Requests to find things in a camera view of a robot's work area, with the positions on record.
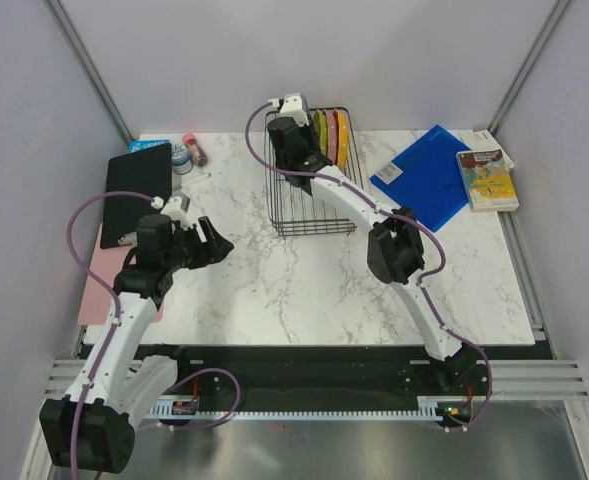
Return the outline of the lime green polka dot plate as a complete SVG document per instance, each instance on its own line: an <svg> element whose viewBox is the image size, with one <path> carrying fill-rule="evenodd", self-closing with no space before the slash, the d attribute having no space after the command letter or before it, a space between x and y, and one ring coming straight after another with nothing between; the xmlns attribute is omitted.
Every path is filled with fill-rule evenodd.
<svg viewBox="0 0 589 480"><path fill-rule="evenodd" d="M325 111L317 109L314 111L313 124L318 137L320 151L323 155L328 154L328 124Z"/></svg>

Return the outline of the pink polka dot plate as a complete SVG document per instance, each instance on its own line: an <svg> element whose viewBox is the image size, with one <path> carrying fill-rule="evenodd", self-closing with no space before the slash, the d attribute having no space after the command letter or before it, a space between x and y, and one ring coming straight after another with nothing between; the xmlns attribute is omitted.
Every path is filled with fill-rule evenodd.
<svg viewBox="0 0 589 480"><path fill-rule="evenodd" d="M335 109L325 109L325 119L327 125L327 154L326 156L333 163L337 163L338 158L338 117Z"/></svg>

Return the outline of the yellow polka dot plate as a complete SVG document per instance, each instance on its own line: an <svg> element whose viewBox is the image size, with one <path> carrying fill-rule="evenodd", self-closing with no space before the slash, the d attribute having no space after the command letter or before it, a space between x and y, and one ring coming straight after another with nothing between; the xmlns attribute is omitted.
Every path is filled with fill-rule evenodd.
<svg viewBox="0 0 589 480"><path fill-rule="evenodd" d="M349 151L349 131L348 118L343 110L336 109L335 117L337 120L337 158L336 165L342 171L347 165Z"/></svg>

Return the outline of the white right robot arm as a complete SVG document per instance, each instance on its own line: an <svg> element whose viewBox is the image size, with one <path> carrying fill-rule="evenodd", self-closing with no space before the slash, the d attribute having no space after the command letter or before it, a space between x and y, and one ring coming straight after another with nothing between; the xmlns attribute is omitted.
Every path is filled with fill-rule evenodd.
<svg viewBox="0 0 589 480"><path fill-rule="evenodd" d="M440 264L425 269L422 238L435 241L434 235L417 222L411 209L393 210L349 180L321 153L311 125L299 126L290 117L277 117L268 122L267 133L278 172L366 234L367 266L397 293L418 327L432 364L434 386L443 393L457 392L467 383L476 354L472 344L447 324L448 312L425 282L445 266L443 248L436 244Z"/></svg>

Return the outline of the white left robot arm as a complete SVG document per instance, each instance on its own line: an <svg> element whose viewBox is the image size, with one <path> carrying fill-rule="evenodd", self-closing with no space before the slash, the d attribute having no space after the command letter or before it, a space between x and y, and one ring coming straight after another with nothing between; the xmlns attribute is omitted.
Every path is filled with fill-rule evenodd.
<svg viewBox="0 0 589 480"><path fill-rule="evenodd" d="M193 369L172 355L156 354L130 371L140 341L182 269L222 262L233 245L202 216L187 225L174 214L140 219L137 243L116 275L116 294L99 340L59 399L44 402L39 420L54 465L118 474L131 458L136 431L164 392L182 393Z"/></svg>

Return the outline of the small round tin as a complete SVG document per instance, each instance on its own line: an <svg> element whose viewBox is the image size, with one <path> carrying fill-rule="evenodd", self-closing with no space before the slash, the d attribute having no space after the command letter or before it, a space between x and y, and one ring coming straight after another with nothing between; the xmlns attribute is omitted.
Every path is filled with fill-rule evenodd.
<svg viewBox="0 0 589 480"><path fill-rule="evenodd" d="M184 144L172 145L171 165L177 175L186 175L193 169L192 155Z"/></svg>

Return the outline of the pink cap sprinkle bottle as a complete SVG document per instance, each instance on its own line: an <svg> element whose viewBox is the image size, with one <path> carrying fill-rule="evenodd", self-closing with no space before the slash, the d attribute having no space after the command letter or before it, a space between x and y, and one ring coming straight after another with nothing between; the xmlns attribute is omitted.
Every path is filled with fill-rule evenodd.
<svg viewBox="0 0 589 480"><path fill-rule="evenodd" d="M190 152L192 161L196 166L205 167L209 163L209 157L205 154L194 134L185 133L182 136L182 141Z"/></svg>

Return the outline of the black tablet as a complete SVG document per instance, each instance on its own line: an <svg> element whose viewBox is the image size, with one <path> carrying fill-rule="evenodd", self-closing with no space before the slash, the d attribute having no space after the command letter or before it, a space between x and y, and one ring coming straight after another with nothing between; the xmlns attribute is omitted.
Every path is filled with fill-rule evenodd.
<svg viewBox="0 0 589 480"><path fill-rule="evenodd" d="M106 191L128 191L167 199L172 193L172 151L170 143L111 158ZM119 246L119 240L134 232L141 217L154 213L150 202L118 196L105 200L100 247Z"/></svg>

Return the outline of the blue plastic folder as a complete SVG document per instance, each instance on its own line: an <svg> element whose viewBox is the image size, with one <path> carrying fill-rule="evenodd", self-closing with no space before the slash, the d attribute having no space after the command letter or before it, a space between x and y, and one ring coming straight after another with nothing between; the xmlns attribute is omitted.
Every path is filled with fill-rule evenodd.
<svg viewBox="0 0 589 480"><path fill-rule="evenodd" d="M437 232L468 204L457 154L468 147L436 125L379 168L370 183Z"/></svg>

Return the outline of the blue card box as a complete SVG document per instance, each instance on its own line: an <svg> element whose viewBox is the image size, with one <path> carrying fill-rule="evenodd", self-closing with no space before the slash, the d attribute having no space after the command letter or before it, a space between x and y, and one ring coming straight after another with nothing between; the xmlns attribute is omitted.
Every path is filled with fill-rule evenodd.
<svg viewBox="0 0 589 480"><path fill-rule="evenodd" d="M154 148L164 144L170 144L169 139L154 139L154 140L135 140L132 141L128 146L129 153L139 152L149 148Z"/></svg>

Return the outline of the paperback book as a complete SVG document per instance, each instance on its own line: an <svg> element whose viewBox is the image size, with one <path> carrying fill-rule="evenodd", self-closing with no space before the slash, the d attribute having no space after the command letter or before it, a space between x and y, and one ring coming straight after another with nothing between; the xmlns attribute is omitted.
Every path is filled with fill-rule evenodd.
<svg viewBox="0 0 589 480"><path fill-rule="evenodd" d="M456 159L472 212L518 209L519 200L501 149L461 151Z"/></svg>

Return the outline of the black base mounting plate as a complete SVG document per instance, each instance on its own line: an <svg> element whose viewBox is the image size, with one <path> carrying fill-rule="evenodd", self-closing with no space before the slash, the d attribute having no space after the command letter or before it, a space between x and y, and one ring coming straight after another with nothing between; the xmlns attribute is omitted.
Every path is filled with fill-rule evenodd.
<svg viewBox="0 0 589 480"><path fill-rule="evenodd" d="M487 392L481 365L451 386L427 364L232 361L220 367L239 382L241 411L413 410L420 397L465 401Z"/></svg>

